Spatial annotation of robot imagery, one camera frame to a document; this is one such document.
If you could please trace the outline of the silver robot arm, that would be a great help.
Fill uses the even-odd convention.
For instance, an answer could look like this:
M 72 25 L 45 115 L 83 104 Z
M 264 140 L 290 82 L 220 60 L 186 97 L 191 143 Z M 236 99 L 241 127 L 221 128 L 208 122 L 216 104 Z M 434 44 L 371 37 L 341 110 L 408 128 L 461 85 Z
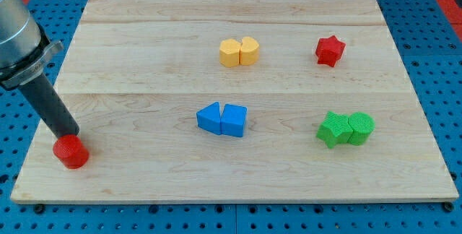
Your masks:
M 22 0 L 1 0 L 1 87 L 13 90 L 33 81 L 64 49 L 52 41 Z

